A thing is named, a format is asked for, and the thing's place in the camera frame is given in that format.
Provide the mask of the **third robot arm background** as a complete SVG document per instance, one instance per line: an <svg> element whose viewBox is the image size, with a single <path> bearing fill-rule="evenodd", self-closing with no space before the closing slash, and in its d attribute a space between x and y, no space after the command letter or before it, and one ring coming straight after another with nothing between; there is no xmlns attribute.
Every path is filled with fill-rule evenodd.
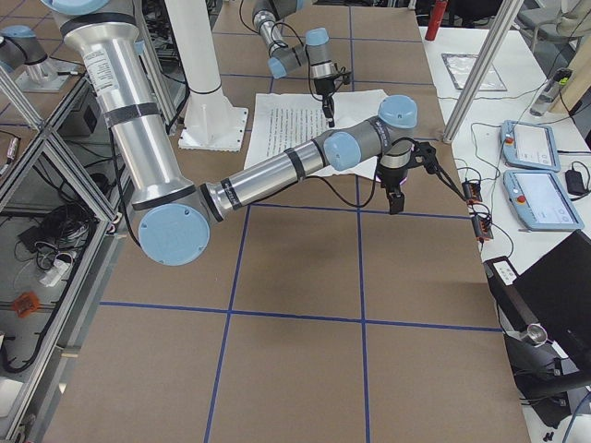
<svg viewBox="0 0 591 443"><path fill-rule="evenodd" d="M58 92L68 77L58 74L35 32L25 25L1 29L1 67L8 74L24 67L16 83L25 92Z"/></svg>

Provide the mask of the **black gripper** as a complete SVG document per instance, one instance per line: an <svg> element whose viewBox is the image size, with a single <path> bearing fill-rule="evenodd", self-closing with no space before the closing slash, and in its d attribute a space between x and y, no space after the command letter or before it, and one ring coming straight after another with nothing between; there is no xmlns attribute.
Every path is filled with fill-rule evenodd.
<svg viewBox="0 0 591 443"><path fill-rule="evenodd" d="M352 72L345 67L338 66L313 66L311 77L314 82L315 92L322 97L322 111L330 128L335 127L334 110L331 107L331 97L343 85L351 82Z"/></svg>
<svg viewBox="0 0 591 443"><path fill-rule="evenodd" d="M404 211L405 195L401 185L408 171L417 167L424 167L428 174L436 173L436 149L428 142L395 140L390 149L379 156L377 177L387 193L391 215Z"/></svg>

